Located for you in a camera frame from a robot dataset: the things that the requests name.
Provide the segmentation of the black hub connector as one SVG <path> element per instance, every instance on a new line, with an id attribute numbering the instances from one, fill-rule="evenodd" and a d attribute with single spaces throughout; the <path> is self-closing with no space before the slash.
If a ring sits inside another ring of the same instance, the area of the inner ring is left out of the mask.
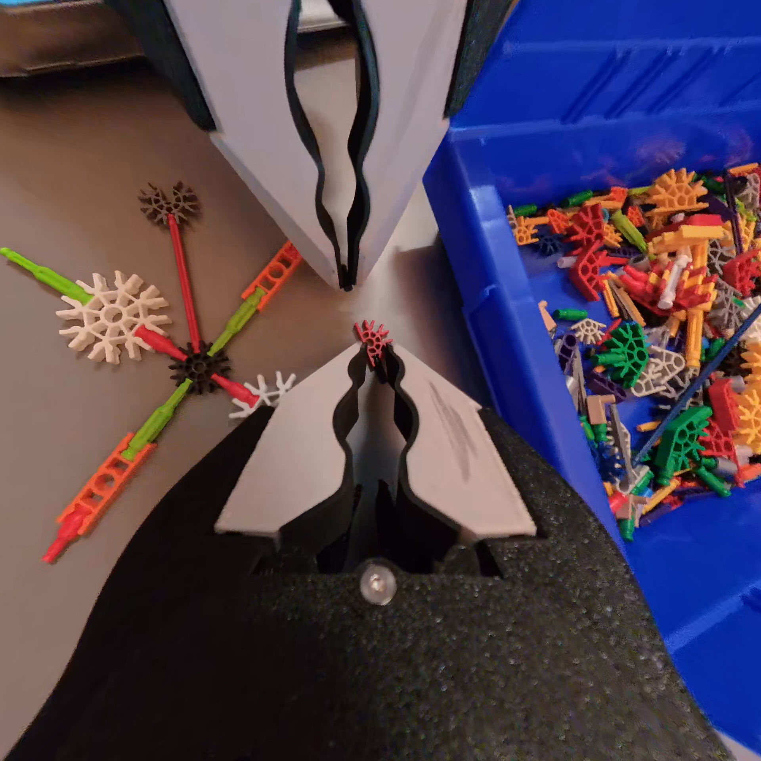
<path id="1" fill-rule="evenodd" d="M 210 354 L 211 346 L 211 343 L 201 340 L 199 350 L 194 351 L 193 344 L 188 343 L 185 359 L 174 359 L 168 365 L 173 373 L 170 378 L 176 386 L 190 380 L 188 393 L 195 395 L 214 394 L 221 389 L 212 376 L 216 374 L 227 378 L 231 372 L 231 361 L 224 350 Z"/>

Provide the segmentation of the long red plastic rod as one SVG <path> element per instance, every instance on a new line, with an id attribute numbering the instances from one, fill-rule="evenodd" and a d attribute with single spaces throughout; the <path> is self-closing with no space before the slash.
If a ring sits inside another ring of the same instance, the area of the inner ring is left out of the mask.
<path id="1" fill-rule="evenodd" d="M 176 220 L 176 216 L 173 213 L 169 213 L 166 217 L 167 225 L 170 230 L 170 236 L 174 249 L 174 256 L 176 260 L 176 269 L 180 280 L 180 290 L 182 293 L 182 299 L 185 309 L 185 319 L 189 330 L 189 339 L 194 353 L 200 351 L 201 337 L 199 332 L 199 324 L 195 309 L 195 299 L 193 296 L 193 287 L 191 279 L 189 277 L 189 269 L 185 259 L 184 241 L 180 226 Z"/>

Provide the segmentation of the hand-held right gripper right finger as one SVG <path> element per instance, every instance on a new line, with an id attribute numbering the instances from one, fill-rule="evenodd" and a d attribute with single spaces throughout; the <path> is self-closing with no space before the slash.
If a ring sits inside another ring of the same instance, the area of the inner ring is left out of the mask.
<path id="1" fill-rule="evenodd" d="M 388 349 L 386 369 L 404 439 L 401 495 L 466 544 L 535 537 L 537 525 L 482 406 L 402 346 Z"/>

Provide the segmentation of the green plastic rod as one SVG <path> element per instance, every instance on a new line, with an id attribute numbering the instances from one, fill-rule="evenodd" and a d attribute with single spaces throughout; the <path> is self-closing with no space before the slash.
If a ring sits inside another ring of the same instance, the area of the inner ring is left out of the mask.
<path id="1" fill-rule="evenodd" d="M 10 262 L 29 272 L 37 281 L 61 294 L 62 297 L 65 296 L 83 305 L 88 304 L 93 298 L 93 295 L 81 285 L 65 278 L 48 267 L 27 259 L 18 252 L 7 247 L 2 247 L 1 254 Z"/>
<path id="2" fill-rule="evenodd" d="M 148 444 L 152 444 L 159 434 L 168 425 L 174 417 L 178 405 L 184 400 L 189 393 L 192 385 L 190 379 L 183 381 L 172 393 L 169 399 L 150 415 L 147 421 L 134 433 L 126 448 L 122 451 L 121 456 L 127 461 L 134 461 L 138 454 L 142 452 Z"/>
<path id="3" fill-rule="evenodd" d="M 246 297 L 241 306 L 236 310 L 228 320 L 222 333 L 214 340 L 214 343 L 207 351 L 208 356 L 216 356 L 228 345 L 228 343 L 248 324 L 261 306 L 261 302 L 266 299 L 269 293 L 261 286 L 254 288 L 252 293 Z"/>

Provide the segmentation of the small red toothed connector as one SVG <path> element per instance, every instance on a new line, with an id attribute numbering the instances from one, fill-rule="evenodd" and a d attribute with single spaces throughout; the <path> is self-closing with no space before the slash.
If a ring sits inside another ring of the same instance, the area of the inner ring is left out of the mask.
<path id="1" fill-rule="evenodd" d="M 354 332 L 365 347 L 368 365 L 376 370 L 384 361 L 386 348 L 394 342 L 390 331 L 383 323 L 376 325 L 375 320 L 364 319 L 354 324 Z"/>

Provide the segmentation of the brown toothed connector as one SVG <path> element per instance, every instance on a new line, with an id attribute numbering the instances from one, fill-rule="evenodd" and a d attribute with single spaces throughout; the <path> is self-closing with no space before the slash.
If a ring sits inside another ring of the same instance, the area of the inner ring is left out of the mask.
<path id="1" fill-rule="evenodd" d="M 202 206 L 199 198 L 186 183 L 178 181 L 169 193 L 153 184 L 147 187 L 148 191 L 139 192 L 138 202 L 149 222 L 167 227 L 171 216 L 181 226 L 200 216 Z"/>

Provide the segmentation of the short red plastic rod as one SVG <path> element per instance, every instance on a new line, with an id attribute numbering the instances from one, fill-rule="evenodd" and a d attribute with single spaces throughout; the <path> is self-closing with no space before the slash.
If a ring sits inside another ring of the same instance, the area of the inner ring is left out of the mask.
<path id="1" fill-rule="evenodd" d="M 254 394 L 246 385 L 240 384 L 218 373 L 213 373 L 211 379 L 214 383 L 225 390 L 234 400 L 245 406 L 255 408 L 260 401 L 260 396 Z"/>
<path id="2" fill-rule="evenodd" d="M 52 564 L 70 544 L 81 536 L 81 528 L 87 517 L 87 512 L 77 510 L 62 519 L 56 537 L 42 557 L 44 563 Z"/>
<path id="3" fill-rule="evenodd" d="M 145 325 L 140 326 L 135 331 L 134 337 L 157 352 L 170 356 L 178 362 L 185 362 L 187 359 L 185 352 L 179 349 L 171 339 L 157 333 L 155 330 L 149 329 Z"/>

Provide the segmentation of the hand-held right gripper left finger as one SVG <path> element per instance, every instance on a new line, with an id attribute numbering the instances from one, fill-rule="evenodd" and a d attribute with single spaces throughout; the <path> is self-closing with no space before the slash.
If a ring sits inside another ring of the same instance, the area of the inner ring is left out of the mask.
<path id="1" fill-rule="evenodd" d="M 350 527 L 366 351 L 351 344 L 287 391 L 272 411 L 214 529 L 317 555 Z"/>

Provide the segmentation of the pile of colourful toy pieces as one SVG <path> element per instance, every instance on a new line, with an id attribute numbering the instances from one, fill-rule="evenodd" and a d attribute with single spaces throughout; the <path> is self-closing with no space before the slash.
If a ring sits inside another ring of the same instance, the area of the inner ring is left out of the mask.
<path id="1" fill-rule="evenodd" d="M 617 526 L 759 479 L 759 163 L 507 205 L 576 301 L 538 304 Z"/>

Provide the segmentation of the orange plastic connector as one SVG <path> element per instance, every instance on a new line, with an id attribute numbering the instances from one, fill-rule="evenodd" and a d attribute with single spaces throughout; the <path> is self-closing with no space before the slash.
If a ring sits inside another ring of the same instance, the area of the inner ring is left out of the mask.
<path id="1" fill-rule="evenodd" d="M 157 443 L 147 443 L 137 454 L 126 457 L 133 438 L 134 434 L 128 433 L 119 442 L 58 516 L 57 524 L 74 525 L 77 536 L 92 530 L 157 449 Z"/>
<path id="2" fill-rule="evenodd" d="M 241 299 L 251 299 L 261 291 L 257 308 L 262 310 L 282 290 L 302 262 L 303 258 L 298 249 L 290 240 L 287 240 L 260 274 L 241 293 Z"/>

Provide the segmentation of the blue plastic bin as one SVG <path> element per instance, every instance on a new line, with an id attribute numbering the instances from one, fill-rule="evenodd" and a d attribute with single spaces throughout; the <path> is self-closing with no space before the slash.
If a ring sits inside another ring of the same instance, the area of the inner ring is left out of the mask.
<path id="1" fill-rule="evenodd" d="M 584 307 L 508 205 L 759 161 L 759 2 L 519 2 L 424 176 L 493 404 L 618 534 L 537 304 Z M 759 480 L 626 556 L 710 722 L 759 754 Z"/>

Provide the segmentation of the white snowflake connector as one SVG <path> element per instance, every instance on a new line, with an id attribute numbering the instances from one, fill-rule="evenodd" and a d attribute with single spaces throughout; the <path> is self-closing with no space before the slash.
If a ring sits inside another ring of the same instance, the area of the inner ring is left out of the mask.
<path id="1" fill-rule="evenodd" d="M 117 270 L 111 280 L 94 273 L 91 284 L 77 281 L 76 285 L 85 299 L 61 296 L 64 308 L 55 313 L 64 324 L 59 335 L 91 361 L 110 365 L 119 365 L 123 358 L 140 361 L 144 352 L 154 350 L 138 337 L 138 330 L 144 327 L 166 337 L 166 327 L 173 323 L 166 313 L 166 298 L 136 273 Z"/>
<path id="2" fill-rule="evenodd" d="M 248 397 L 246 399 L 232 398 L 233 410 L 228 414 L 228 418 L 233 421 L 240 421 L 263 407 L 277 407 L 281 397 L 291 391 L 296 381 L 296 374 L 284 377 L 280 371 L 277 371 L 274 384 L 268 384 L 262 375 L 256 377 L 255 384 L 242 383 L 242 388 L 247 392 Z"/>

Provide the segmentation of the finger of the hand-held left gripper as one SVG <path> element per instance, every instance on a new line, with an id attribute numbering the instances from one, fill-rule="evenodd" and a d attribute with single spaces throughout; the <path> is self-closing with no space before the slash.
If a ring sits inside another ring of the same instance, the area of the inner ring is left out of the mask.
<path id="1" fill-rule="evenodd" d="M 348 5 L 360 84 L 348 141 L 356 194 L 347 217 L 346 290 L 369 276 L 447 131 L 466 11 L 464 1 Z"/>
<path id="2" fill-rule="evenodd" d="M 302 257 L 350 290 L 325 170 L 295 87 L 300 2 L 167 2 L 214 119 L 211 138 Z"/>

